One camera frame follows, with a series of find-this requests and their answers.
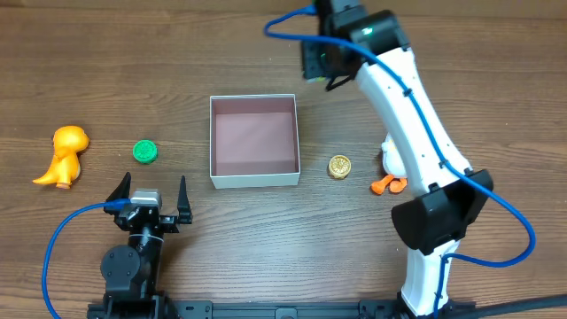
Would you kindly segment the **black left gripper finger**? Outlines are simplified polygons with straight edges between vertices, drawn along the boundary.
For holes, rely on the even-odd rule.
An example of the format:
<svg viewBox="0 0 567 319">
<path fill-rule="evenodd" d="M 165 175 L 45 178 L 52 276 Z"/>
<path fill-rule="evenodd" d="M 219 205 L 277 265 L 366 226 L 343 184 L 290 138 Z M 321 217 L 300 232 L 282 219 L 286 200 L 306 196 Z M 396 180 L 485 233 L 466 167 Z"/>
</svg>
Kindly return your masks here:
<svg viewBox="0 0 567 319">
<path fill-rule="evenodd" d="M 119 185 L 114 189 L 110 196 L 106 199 L 107 202 L 111 202 L 118 199 L 129 199 L 131 184 L 131 174 L 127 172 Z"/>
<path fill-rule="evenodd" d="M 187 195 L 187 183 L 184 175 L 181 176 L 176 207 L 178 211 L 178 223 L 192 224 L 192 211 Z"/>
</svg>

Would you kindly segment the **white duck plush toy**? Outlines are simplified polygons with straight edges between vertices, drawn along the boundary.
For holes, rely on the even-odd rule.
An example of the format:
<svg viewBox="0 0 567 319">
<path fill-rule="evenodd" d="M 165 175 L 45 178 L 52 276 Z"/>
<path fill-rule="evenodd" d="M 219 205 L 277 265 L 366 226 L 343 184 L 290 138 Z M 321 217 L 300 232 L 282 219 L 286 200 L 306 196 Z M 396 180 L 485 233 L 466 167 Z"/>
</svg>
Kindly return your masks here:
<svg viewBox="0 0 567 319">
<path fill-rule="evenodd" d="M 401 193 L 408 185 L 408 175 L 390 133 L 381 143 L 381 151 L 385 177 L 373 182 L 370 189 L 377 195 L 382 195 L 386 189 L 391 193 Z"/>
</svg>

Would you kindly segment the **multicolour puzzle cube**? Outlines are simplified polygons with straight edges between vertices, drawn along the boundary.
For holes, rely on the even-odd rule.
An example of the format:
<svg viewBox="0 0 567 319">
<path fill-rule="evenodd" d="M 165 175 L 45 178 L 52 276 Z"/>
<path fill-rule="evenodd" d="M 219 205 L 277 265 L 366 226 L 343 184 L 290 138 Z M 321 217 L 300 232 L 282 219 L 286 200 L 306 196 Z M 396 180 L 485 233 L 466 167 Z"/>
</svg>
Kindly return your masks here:
<svg viewBox="0 0 567 319">
<path fill-rule="evenodd" d="M 311 79 L 306 80 L 307 83 L 325 82 L 325 81 L 326 81 L 325 77 L 315 77 L 315 78 L 311 78 Z"/>
</svg>

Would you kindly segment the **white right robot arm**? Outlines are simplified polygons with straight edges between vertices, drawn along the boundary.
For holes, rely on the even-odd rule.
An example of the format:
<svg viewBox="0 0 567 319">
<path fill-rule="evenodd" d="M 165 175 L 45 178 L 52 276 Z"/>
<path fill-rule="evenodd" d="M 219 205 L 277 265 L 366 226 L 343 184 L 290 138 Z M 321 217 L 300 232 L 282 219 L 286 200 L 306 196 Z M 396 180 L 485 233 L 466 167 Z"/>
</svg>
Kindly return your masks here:
<svg viewBox="0 0 567 319">
<path fill-rule="evenodd" d="M 317 34 L 299 38 L 305 78 L 326 78 L 329 90 L 357 82 L 388 131 L 384 169 L 392 184 L 413 195 L 392 209 L 394 228 L 408 248 L 395 314 L 448 317 L 452 257 L 493 190 L 492 177 L 474 170 L 448 136 L 392 12 L 369 14 L 360 4 L 321 1 L 301 13 L 319 20 Z"/>
</svg>

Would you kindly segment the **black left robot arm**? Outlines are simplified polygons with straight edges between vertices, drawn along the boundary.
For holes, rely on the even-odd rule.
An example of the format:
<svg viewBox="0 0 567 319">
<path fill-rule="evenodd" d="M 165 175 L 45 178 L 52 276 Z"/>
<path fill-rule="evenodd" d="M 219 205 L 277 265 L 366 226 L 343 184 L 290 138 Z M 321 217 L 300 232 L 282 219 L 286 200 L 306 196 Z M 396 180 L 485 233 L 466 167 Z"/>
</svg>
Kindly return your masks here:
<svg viewBox="0 0 567 319">
<path fill-rule="evenodd" d="M 179 312 L 166 293 L 157 289 L 164 236 L 192 223 L 187 184 L 181 178 L 177 213 L 161 213 L 158 190 L 130 190 L 126 173 L 105 202 L 104 211 L 128 233 L 128 242 L 107 251 L 101 260 L 105 295 L 100 305 L 88 307 L 88 318 L 176 319 Z"/>
</svg>

